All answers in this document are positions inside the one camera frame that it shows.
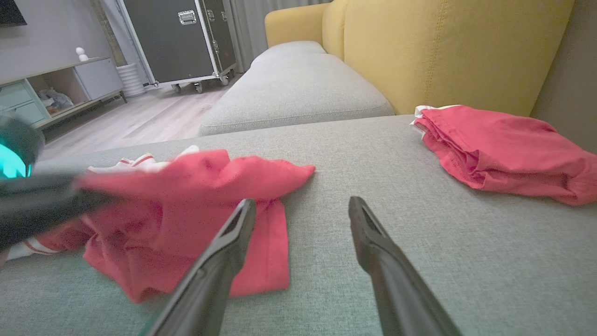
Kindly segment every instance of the yellow cushion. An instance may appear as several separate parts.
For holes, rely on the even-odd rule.
[[[324,12],[323,47],[328,54],[344,60],[344,15],[348,0],[334,0]]]
[[[470,105],[528,116],[574,0],[350,0],[344,61],[397,114]]]
[[[267,46],[292,41],[315,41],[323,44],[321,22],[329,5],[294,7],[269,13],[265,17]]]

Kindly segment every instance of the teal light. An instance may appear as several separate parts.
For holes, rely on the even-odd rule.
[[[0,145],[0,170],[9,179],[26,176],[27,172],[23,160],[3,145]]]

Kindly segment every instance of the folded red cloth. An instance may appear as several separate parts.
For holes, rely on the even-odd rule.
[[[278,197],[315,171],[282,160],[241,157],[225,150],[183,155],[156,173],[89,174],[82,188],[122,197],[37,237],[55,251],[87,243],[84,258],[139,303],[171,292],[243,198],[257,216],[247,258],[232,296],[289,285],[288,235]]]
[[[416,127],[444,169],[474,189],[597,201],[597,155],[548,123],[468,106],[422,108]]]

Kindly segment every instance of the sofa armrest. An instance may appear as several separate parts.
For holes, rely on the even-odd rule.
[[[265,17],[267,45],[273,47],[292,41],[323,44],[322,18],[327,4],[309,5],[273,11]]]

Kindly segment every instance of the open shelf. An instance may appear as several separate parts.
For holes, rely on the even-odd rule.
[[[60,114],[64,114],[68,110],[83,105],[89,101],[87,94],[79,84],[77,77],[72,68],[52,71],[47,74],[41,74],[27,78],[35,93],[39,95],[41,90],[48,90],[53,88],[56,92],[67,95],[73,102],[73,106],[69,106],[60,111],[52,111],[48,109],[50,116],[54,118]]]

